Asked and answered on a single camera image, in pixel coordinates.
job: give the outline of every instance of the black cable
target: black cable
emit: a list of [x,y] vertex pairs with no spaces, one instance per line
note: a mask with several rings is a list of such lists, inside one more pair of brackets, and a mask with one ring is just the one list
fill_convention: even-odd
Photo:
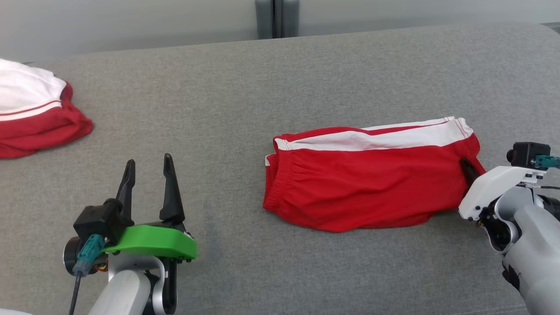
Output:
[[76,283],[74,284],[74,293],[72,294],[72,302],[68,315],[74,315],[74,309],[76,308],[76,301],[78,299],[78,290],[80,289],[80,280],[82,280],[82,272],[78,271],[76,272]]

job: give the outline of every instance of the red shorts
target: red shorts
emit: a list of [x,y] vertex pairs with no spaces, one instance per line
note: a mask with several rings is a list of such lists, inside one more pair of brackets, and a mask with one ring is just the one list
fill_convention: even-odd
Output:
[[484,173],[480,144],[462,118],[323,128],[277,136],[273,145],[263,207],[332,232],[426,222],[459,206],[463,157]]

